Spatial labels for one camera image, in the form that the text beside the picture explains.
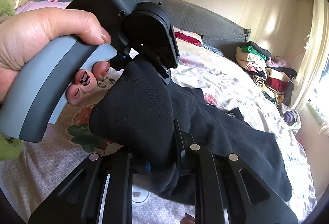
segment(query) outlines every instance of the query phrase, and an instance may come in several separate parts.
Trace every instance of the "headboard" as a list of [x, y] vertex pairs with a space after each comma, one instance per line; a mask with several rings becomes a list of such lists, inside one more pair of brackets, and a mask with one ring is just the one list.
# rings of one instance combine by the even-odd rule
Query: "headboard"
[[220, 49], [232, 61], [235, 61], [236, 47], [242, 46], [251, 33], [250, 29], [217, 13], [182, 0], [166, 0], [162, 4], [173, 26], [203, 35], [204, 43]]

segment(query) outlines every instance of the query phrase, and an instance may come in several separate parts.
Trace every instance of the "red garment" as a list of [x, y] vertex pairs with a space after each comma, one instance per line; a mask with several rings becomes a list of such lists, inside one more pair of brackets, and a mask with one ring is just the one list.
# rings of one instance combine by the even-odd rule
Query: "red garment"
[[189, 42], [193, 45], [196, 45], [196, 46], [202, 46], [201, 45], [201, 42], [198, 41], [198, 39], [196, 38], [193, 38], [193, 37], [190, 37], [190, 36], [187, 36], [187, 35], [184, 35], [183, 33], [180, 33], [180, 32], [175, 32], [175, 37], [176, 38], [179, 38], [181, 40], [184, 40], [186, 42]]
[[288, 86], [288, 82], [284, 82], [279, 79], [271, 78], [271, 77], [268, 77], [266, 82], [271, 88], [274, 88], [277, 91], [284, 91]]

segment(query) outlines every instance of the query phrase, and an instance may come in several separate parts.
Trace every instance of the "bed sheet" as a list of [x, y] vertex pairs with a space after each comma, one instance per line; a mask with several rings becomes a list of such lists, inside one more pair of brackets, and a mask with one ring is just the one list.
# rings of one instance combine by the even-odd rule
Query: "bed sheet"
[[[250, 77], [234, 62], [177, 40], [180, 62], [172, 69], [172, 80], [185, 87], [201, 88], [207, 102], [221, 110], [238, 107], [244, 120], [253, 128], [273, 132], [281, 150], [292, 185], [292, 198], [287, 202], [299, 222], [316, 205], [315, 190], [303, 147], [297, 142], [276, 106], [268, 101]], [[89, 114], [107, 90], [120, 77], [113, 69], [97, 90], [88, 94], [79, 106], [67, 105], [55, 125], [48, 125], [42, 142], [25, 143], [16, 161], [0, 162], [0, 186], [8, 200], [25, 220], [49, 193], [91, 151], [115, 152], [120, 145], [104, 141], [98, 148], [86, 147], [73, 132], [88, 123]], [[134, 224], [179, 223], [184, 213], [194, 215], [194, 207], [164, 200], [134, 186], [132, 220]]]

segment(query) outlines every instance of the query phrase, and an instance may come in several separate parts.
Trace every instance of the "device handle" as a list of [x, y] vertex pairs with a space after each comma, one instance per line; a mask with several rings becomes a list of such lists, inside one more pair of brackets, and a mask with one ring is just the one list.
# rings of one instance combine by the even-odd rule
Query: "device handle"
[[73, 35], [49, 42], [15, 78], [0, 109], [0, 132], [40, 142], [48, 122], [54, 124], [67, 103], [65, 91], [75, 73], [116, 54], [109, 44], [87, 45]]

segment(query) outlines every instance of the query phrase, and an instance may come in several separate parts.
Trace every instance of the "curtain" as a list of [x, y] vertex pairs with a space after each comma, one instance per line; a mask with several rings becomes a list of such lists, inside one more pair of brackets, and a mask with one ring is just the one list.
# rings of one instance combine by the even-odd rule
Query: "curtain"
[[327, 0], [313, 1], [313, 18], [309, 41], [298, 75], [294, 80], [292, 108], [301, 112], [319, 83], [329, 54], [329, 3]]

